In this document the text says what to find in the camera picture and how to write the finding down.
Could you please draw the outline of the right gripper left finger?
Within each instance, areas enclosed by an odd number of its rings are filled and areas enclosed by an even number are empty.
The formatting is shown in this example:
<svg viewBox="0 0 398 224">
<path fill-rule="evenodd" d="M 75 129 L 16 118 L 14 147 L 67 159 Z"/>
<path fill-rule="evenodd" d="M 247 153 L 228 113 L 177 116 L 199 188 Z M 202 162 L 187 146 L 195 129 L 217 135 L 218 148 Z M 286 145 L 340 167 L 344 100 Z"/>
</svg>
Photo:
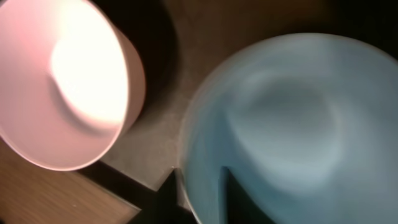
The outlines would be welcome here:
<svg viewBox="0 0 398 224">
<path fill-rule="evenodd" d="M 133 204 L 140 211 L 127 224 L 197 224 L 192 211 L 180 205 L 181 177 L 174 168 L 156 191 L 137 184 Z"/>
</svg>

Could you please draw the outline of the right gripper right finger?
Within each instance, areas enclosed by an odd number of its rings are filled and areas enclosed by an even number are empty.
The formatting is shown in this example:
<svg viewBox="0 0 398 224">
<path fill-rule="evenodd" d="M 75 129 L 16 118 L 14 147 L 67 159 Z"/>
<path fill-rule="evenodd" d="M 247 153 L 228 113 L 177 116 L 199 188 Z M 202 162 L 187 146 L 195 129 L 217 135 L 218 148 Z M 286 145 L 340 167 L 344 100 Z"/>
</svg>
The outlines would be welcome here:
<svg viewBox="0 0 398 224">
<path fill-rule="evenodd" d="M 222 168 L 222 209 L 227 224 L 275 224 L 243 189 L 228 167 Z"/>
</svg>

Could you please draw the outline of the light blue bowl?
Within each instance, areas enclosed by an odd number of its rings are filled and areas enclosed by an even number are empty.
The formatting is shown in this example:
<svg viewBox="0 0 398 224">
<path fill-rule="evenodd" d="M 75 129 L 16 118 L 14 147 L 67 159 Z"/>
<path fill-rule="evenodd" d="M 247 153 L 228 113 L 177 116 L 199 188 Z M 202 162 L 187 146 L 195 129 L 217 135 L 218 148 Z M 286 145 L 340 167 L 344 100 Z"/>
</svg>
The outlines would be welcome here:
<svg viewBox="0 0 398 224">
<path fill-rule="evenodd" d="M 331 34 L 246 47 L 195 93 L 180 165 L 200 223 L 226 223 L 227 173 L 275 223 L 396 223 L 397 60 Z"/>
</svg>

